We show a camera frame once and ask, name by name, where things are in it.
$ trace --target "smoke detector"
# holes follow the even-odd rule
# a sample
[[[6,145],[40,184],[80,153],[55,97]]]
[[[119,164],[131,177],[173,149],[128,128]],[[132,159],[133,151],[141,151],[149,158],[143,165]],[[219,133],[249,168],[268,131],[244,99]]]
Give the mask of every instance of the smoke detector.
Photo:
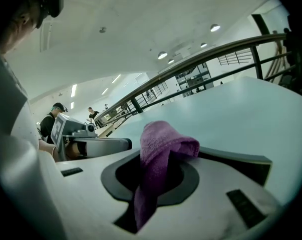
[[[106,32],[106,27],[104,27],[104,26],[101,27],[101,28],[100,28],[100,33],[105,33],[105,32]]]

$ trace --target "towel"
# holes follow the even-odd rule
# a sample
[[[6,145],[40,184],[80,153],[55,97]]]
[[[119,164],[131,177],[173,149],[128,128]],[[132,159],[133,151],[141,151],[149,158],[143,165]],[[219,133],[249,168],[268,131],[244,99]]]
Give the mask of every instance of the towel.
[[[137,230],[148,221],[157,207],[157,197],[163,194],[171,151],[197,157],[199,142],[179,134],[169,123],[147,124],[141,135],[140,185],[134,194],[134,216]]]

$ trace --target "balcony railing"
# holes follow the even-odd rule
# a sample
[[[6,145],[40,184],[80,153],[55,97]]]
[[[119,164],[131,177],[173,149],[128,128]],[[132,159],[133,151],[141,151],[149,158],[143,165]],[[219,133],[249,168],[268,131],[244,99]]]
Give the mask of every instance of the balcony railing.
[[[220,65],[230,65],[230,64],[241,64],[249,63],[252,59],[251,49],[247,48],[244,50],[235,51],[233,53],[221,56],[218,58]]]
[[[142,113],[143,110],[162,103],[170,98],[173,98],[175,96],[178,96],[180,94],[186,93],[188,91],[194,90],[198,87],[201,86],[205,86],[208,83],[212,83],[214,81],[217,81],[219,79],[225,78],[227,76],[245,71],[249,68],[255,68],[256,71],[256,77],[258,79],[263,80],[263,75],[262,75],[262,68],[261,65],[264,63],[267,63],[269,61],[274,61],[276,59],[285,57],[287,55],[289,55],[291,52],[286,52],[284,54],[279,54],[264,60],[260,60],[258,53],[257,53],[257,49],[256,46],[260,45],[260,44],[265,44],[265,43],[269,43],[269,42],[280,42],[281,40],[286,39],[286,34],[273,34],[273,35],[261,35],[261,36],[257,36],[257,37],[251,37],[248,39],[243,39],[243,40],[239,40],[239,41],[235,41],[235,42],[231,42],[231,43],[227,43],[226,45],[222,45],[219,47],[215,47],[211,50],[205,51],[201,54],[198,54],[194,57],[191,57],[188,60],[182,61],[176,65],[174,65],[173,67],[171,67],[170,69],[168,69],[167,71],[162,72],[161,74],[157,75],[156,77],[150,79],[148,82],[144,83],[143,85],[141,85],[140,87],[136,88],[134,91],[132,91],[130,94],[126,95],[124,98],[122,98],[121,100],[119,100],[117,103],[115,103],[113,106],[111,106],[107,111],[104,111],[102,113],[100,113],[100,115],[95,119],[95,121],[99,122],[98,124],[100,126],[105,126],[109,123],[114,123],[118,120],[120,120],[121,118],[128,118],[128,116],[132,116],[135,115],[137,113]],[[233,71],[229,71],[227,73],[215,76],[213,78],[204,80],[198,84],[195,84],[191,87],[185,88],[181,91],[178,91],[176,93],[167,95],[163,98],[146,98],[145,95],[147,95],[147,93],[150,95],[154,95],[156,96],[156,94],[159,94],[159,91],[161,92],[160,86],[163,84],[163,88],[165,86],[165,81],[175,77],[183,72],[185,72],[188,69],[194,68],[197,65],[201,64],[201,63],[205,63],[209,60],[212,60],[214,58],[219,58],[221,56],[225,56],[225,55],[229,55],[232,53],[235,53],[237,51],[243,51],[243,50],[250,50],[250,53],[253,57],[253,63],[249,64],[249,65],[245,65],[243,67],[240,67],[238,69],[235,69]],[[270,81],[271,79],[274,79],[275,77],[287,72],[287,71],[291,71],[295,68],[295,65],[277,72],[271,76],[266,77],[264,80],[265,81]],[[99,120],[104,117],[105,115],[107,115],[109,113],[109,111],[113,111],[116,110],[119,107],[127,107],[128,109],[126,109],[123,115],[116,117],[115,119],[110,119],[105,123],[101,123]]]

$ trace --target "ceiling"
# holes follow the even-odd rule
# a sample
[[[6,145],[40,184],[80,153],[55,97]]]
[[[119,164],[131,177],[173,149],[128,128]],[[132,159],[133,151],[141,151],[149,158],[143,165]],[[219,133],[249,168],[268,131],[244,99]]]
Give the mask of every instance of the ceiling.
[[[214,45],[229,27],[266,0],[65,0],[15,51],[11,68],[34,102],[88,80],[102,86],[120,73],[158,72],[180,51]],[[221,29],[210,32],[212,24]],[[158,60],[160,51],[168,57]]]

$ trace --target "handrail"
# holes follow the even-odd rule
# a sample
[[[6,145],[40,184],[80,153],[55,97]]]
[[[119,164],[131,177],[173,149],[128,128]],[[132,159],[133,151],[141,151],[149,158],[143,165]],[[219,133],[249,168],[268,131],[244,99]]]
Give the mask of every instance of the handrail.
[[[285,70],[281,70],[280,72],[271,75],[270,77],[266,77],[264,80],[265,80],[265,81],[270,81],[271,79],[274,79],[274,78],[276,78],[276,77],[282,75],[283,73],[288,72],[288,71],[294,69],[295,67],[296,67],[296,65],[292,65],[292,66],[288,67],[288,68],[285,69]]]
[[[144,91],[149,90],[152,87],[155,87],[156,85],[162,83],[163,81],[166,81],[166,80],[172,78],[173,76],[188,70],[189,68],[196,67],[197,65],[199,65],[201,63],[204,63],[208,60],[212,60],[214,58],[218,58],[225,54],[230,54],[232,52],[240,51],[240,50],[251,48],[251,47],[255,48],[256,46],[258,46],[260,44],[264,44],[267,42],[268,43],[276,42],[276,41],[280,41],[283,39],[286,39],[286,34],[272,34],[272,35],[266,34],[266,35],[250,37],[250,38],[238,40],[235,42],[227,43],[222,46],[218,46],[218,47],[212,48],[210,50],[207,50],[203,53],[200,53],[198,55],[195,55],[187,60],[177,63],[176,65],[172,66],[170,69],[160,73],[159,75],[150,79],[143,85],[137,87],[134,91],[132,91],[131,93],[129,93],[128,95],[126,95],[125,97],[120,99],[118,102],[116,102],[108,110],[100,113],[100,115],[95,120],[101,119],[103,116],[105,116],[109,113],[108,111],[118,108],[121,104],[134,99],[137,95],[140,95]]]

